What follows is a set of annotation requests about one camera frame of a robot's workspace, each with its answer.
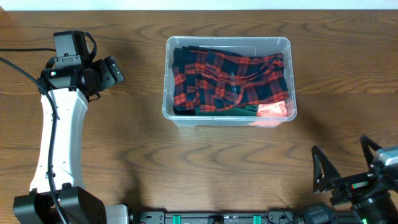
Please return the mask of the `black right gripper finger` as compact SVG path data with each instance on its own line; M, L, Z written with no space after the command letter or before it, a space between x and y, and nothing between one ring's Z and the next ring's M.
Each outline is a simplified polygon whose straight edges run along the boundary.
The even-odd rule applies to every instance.
M379 149L381 149L381 146L375 143L373 140L369 139L367 136L363 135L359 139L363 154L365 156L366 162L368 165L373 163L374 156L371 152L373 150L374 152L377 152Z
M340 173L318 146L312 147L313 192L319 194L334 189L341 180Z

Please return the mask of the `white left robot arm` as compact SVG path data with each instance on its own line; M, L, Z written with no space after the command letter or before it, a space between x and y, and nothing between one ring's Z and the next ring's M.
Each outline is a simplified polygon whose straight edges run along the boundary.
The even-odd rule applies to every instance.
M20 223L129 223L126 205L105 205L85 190L81 171L83 123L89 97L124 80L112 56L82 65L47 66L38 82L43 130L39 162L27 195L14 199Z

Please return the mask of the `dark green garment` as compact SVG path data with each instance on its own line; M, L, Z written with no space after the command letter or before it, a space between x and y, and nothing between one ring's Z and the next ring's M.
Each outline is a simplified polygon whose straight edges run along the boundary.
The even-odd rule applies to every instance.
M233 107L224 111L201 111L195 109L196 116L257 116L258 105L246 105L244 108Z

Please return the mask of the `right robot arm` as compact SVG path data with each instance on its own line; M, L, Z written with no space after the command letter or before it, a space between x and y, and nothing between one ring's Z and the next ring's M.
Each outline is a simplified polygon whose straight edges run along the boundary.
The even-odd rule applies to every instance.
M381 147L367 136L359 139L368 171L342 177L318 146L312 147L313 192L330 192L332 206L350 203L337 211L324 203L313 204L294 217L294 223L397 223L397 147Z

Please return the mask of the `black mounting rail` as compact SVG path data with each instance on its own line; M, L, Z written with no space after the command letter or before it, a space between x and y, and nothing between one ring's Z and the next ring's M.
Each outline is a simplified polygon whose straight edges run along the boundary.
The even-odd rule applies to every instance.
M135 224L306 224L300 212L267 210L260 212L166 212L129 210Z

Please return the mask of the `pink garment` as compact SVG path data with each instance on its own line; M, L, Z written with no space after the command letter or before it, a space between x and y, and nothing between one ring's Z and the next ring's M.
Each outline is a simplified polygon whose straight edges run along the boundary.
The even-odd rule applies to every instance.
M294 102L282 100L276 103L259 105L256 116L260 117L288 117L293 114Z

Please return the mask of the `black garment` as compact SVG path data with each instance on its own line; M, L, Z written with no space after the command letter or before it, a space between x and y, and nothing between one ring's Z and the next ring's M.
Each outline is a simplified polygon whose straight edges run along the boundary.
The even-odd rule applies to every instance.
M195 109L179 110L176 107L173 107L173 111L176 116L195 116L195 114L196 114Z

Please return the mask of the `clear plastic storage bin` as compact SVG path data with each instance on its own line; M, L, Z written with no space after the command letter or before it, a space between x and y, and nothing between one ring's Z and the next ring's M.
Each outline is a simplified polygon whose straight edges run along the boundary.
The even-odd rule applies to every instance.
M287 116L182 116L176 115L174 105L174 76L172 63L173 51L188 46L203 47L212 50L224 50L246 57L263 57L272 54L284 54L284 78L287 82L289 97L285 101ZM295 119L297 104L295 80L290 40L286 37L200 37L171 36L166 42L165 74L162 114L174 122L176 126L256 126L258 128L274 128L284 122Z

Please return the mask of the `red plaid shirt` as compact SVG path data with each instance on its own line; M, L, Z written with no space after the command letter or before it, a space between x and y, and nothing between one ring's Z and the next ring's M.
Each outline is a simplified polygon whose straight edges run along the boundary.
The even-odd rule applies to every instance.
M173 51L174 108L179 111L226 111L289 97L284 55L245 57L188 46Z

